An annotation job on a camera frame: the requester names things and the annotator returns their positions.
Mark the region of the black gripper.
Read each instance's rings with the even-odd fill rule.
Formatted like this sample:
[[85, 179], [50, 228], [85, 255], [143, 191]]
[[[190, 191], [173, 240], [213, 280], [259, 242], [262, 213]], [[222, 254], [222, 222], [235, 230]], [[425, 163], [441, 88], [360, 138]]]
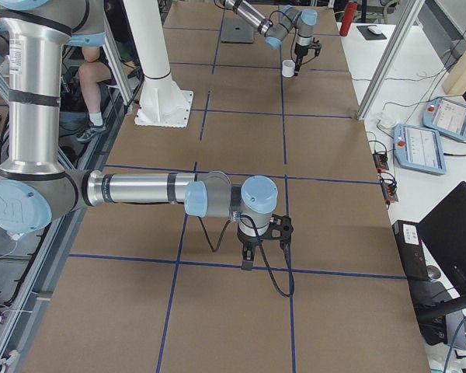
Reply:
[[237, 237], [242, 244], [242, 270], [252, 270], [256, 248], [260, 247], [262, 240], [257, 236], [246, 235], [241, 229], [237, 230]]
[[296, 56], [295, 61], [294, 61], [294, 76], [298, 76], [301, 65], [302, 65], [302, 60], [308, 54], [308, 46], [295, 44], [294, 53]]

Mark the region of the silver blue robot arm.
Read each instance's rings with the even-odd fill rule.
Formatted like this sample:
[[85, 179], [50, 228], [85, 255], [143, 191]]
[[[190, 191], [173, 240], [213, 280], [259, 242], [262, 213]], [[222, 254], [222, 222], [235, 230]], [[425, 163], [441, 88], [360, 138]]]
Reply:
[[0, 165], [0, 227], [22, 235], [103, 203], [181, 204], [190, 216], [238, 224], [242, 266], [276, 230], [278, 189], [265, 176], [234, 185], [221, 172], [105, 174], [66, 169], [57, 159], [62, 50], [101, 46], [101, 1], [2, 1], [9, 32], [9, 157]]
[[274, 23], [247, 1], [219, 1], [218, 3], [214, 1], [214, 4], [220, 9], [233, 12], [246, 21], [265, 38], [266, 44], [274, 50], [279, 48], [283, 40], [294, 30], [293, 51], [295, 58], [291, 58], [294, 65], [292, 76], [298, 76], [304, 65], [304, 58], [310, 50], [314, 51], [314, 57], [308, 62], [320, 55], [322, 45], [319, 40], [313, 37], [318, 13], [312, 8], [299, 10], [292, 5], [286, 5], [283, 10], [276, 11], [281, 14], [281, 17], [277, 23]]

